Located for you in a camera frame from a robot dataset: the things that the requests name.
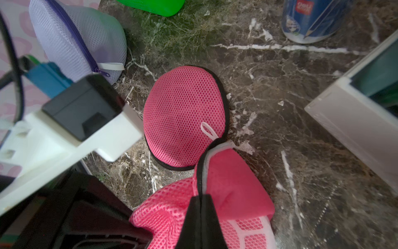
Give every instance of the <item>pink mesh fabric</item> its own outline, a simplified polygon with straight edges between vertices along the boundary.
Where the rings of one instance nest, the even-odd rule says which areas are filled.
[[[267,219],[267,216],[263,216],[249,220],[220,221],[228,249],[275,249],[275,240]],[[240,223],[246,224],[246,228],[242,229]]]
[[[244,160],[232,149],[210,158],[207,191],[211,194],[224,240],[229,249],[275,249],[269,219],[275,208]],[[150,230],[148,249],[176,246],[191,197],[197,195],[196,173],[158,190],[130,218]]]
[[[195,165],[212,142],[201,130],[208,123],[221,137],[225,130],[222,96],[213,76],[182,66],[162,75],[144,107],[144,133],[153,155],[172,167]]]
[[[130,217],[130,222],[153,233],[147,249],[173,249],[178,241],[192,197],[192,178],[156,191]]]

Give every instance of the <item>green plastic lid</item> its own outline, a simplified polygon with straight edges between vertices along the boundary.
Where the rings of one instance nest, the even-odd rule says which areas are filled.
[[[145,10],[161,16],[175,15],[183,6],[185,0],[117,0],[124,5]]]

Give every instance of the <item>purple zipper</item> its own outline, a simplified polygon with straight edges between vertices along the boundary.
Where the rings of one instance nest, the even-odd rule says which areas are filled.
[[[72,34],[72,37],[76,41],[77,45],[79,46],[80,50],[82,51],[84,57],[86,58],[88,64],[91,67],[91,71],[100,73],[103,76],[110,77],[111,75],[107,72],[101,71],[98,68],[97,62],[94,60],[93,56],[91,55],[90,51],[86,47],[86,44],[83,41],[82,36],[80,35],[79,31],[77,30],[75,24],[72,22],[64,8],[57,3],[55,0],[46,0],[54,12],[61,18],[64,22],[66,27],[68,28],[69,32]]]

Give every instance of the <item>mesh laundry bag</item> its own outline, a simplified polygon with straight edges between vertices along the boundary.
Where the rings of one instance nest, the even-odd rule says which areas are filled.
[[[112,16],[55,0],[31,0],[29,15],[48,59],[76,82],[101,73],[113,84],[124,70],[126,36]]]
[[[192,178],[158,190],[131,216],[133,225],[154,234],[148,249],[178,248],[190,200],[200,191],[211,195],[229,249],[275,249],[269,224],[275,208],[248,165],[229,143],[215,146],[202,157]]]
[[[212,134],[225,138],[229,109],[223,86],[211,71],[182,66],[162,75],[151,89],[144,107],[144,134],[149,150],[167,169],[193,169],[212,142]]]

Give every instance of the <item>white loop tab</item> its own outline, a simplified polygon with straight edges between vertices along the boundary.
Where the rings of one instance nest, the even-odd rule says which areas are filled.
[[[109,63],[97,63],[97,65],[100,69],[105,69],[105,70],[115,70],[115,71],[124,70],[123,63],[109,62]]]
[[[215,139],[218,138],[216,132],[213,130],[213,128],[212,128],[208,123],[202,122],[202,123],[200,124],[200,129],[201,129],[202,132],[203,132],[206,136],[208,136],[211,140],[214,141]]]

